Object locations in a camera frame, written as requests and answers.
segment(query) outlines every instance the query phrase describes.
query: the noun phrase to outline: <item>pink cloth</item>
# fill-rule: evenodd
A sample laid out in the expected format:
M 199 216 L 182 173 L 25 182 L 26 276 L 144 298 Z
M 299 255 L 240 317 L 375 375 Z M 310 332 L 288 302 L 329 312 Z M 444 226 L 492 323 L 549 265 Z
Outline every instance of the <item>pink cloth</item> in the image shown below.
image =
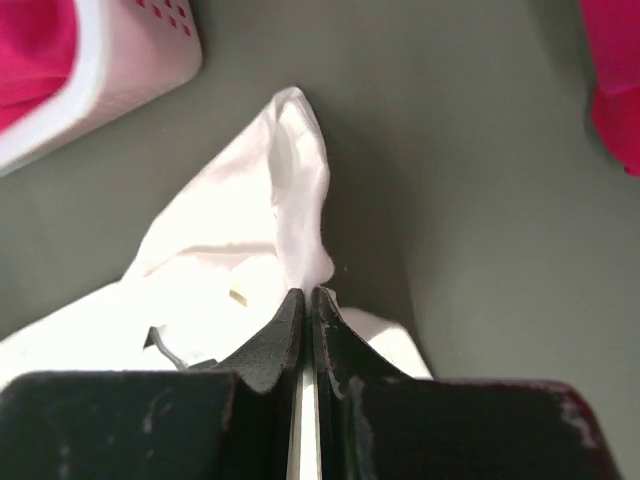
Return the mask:
M 593 123 L 627 173 L 640 176 L 640 0 L 581 4 L 598 79 Z
M 75 51 L 74 0 L 0 0 L 0 131 L 64 85 Z

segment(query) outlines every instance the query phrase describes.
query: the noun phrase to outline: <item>laundry basket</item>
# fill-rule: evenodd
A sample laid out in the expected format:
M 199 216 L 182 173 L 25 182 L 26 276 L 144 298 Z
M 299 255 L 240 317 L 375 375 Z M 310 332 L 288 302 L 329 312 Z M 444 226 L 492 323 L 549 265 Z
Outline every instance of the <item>laundry basket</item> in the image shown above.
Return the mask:
M 68 82 L 0 132 L 0 176 L 185 83 L 202 52 L 188 0 L 75 0 Z

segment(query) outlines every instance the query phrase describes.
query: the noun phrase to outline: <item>gray surface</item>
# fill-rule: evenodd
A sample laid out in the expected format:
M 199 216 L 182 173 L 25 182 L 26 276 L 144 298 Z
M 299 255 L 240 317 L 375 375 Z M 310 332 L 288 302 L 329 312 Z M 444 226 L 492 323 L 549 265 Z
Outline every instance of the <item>gray surface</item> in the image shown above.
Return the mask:
M 441 375 L 573 383 L 640 477 L 640 182 L 585 121 L 577 1 L 194 3 L 195 81 L 0 180 L 0 333 L 116 279 L 180 187 L 298 84 L 328 144 L 341 299 L 415 311 Z

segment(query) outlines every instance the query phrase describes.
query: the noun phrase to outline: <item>white fabric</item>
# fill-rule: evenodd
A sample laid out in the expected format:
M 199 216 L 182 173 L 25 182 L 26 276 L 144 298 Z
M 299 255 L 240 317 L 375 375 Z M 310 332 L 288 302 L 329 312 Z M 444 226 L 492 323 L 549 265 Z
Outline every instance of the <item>white fabric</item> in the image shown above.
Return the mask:
M 121 281 L 0 342 L 0 389 L 35 370 L 173 370 L 143 349 L 149 327 L 186 365 L 223 360 L 272 318 L 290 288 L 333 275 L 320 237 L 324 143 L 302 92 L 275 95 L 156 218 Z M 429 378 L 407 332 L 355 309 L 356 333 Z

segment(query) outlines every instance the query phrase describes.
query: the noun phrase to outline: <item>white edge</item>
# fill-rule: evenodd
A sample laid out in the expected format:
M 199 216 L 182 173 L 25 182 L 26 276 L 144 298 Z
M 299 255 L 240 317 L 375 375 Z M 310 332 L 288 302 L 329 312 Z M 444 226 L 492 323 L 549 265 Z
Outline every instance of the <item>white edge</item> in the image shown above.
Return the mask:
M 46 153 L 47 143 L 87 116 L 100 96 L 110 55 L 108 2 L 76 0 L 75 8 L 78 50 L 70 79 L 0 133 L 0 177 Z

